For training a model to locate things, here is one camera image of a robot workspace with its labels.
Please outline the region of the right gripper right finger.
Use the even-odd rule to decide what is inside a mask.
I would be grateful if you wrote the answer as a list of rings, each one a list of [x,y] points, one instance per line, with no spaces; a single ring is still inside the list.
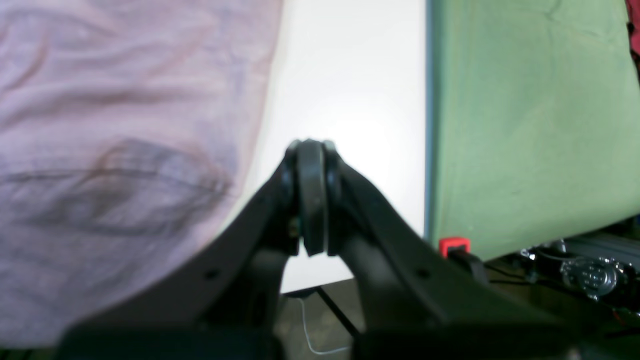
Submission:
[[[354,360],[569,360],[573,333],[440,255],[324,142],[326,250],[358,285]]]

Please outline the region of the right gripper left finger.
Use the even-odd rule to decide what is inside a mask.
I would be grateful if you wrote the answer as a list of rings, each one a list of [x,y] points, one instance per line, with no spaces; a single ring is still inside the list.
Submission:
[[[69,330],[57,360],[281,360],[282,276],[302,240],[327,250],[327,142],[295,141],[213,244],[141,294]]]

